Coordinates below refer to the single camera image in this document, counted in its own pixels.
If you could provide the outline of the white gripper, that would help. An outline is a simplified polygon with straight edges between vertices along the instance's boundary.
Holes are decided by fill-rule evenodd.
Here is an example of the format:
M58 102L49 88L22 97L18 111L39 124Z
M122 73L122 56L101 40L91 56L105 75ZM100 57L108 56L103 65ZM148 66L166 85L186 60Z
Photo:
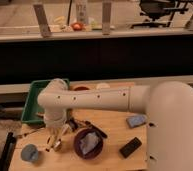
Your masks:
M62 127L49 127L49 133L58 139L61 139L70 130L69 124L64 124Z

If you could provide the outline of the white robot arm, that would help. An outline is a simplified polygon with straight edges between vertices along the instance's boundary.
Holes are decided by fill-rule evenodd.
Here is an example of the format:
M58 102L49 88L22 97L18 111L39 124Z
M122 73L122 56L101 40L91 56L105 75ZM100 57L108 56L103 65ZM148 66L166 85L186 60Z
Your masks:
M147 170L193 171L193 88L183 82L70 91L61 79L38 95L47 122L66 109L98 109L147 116Z

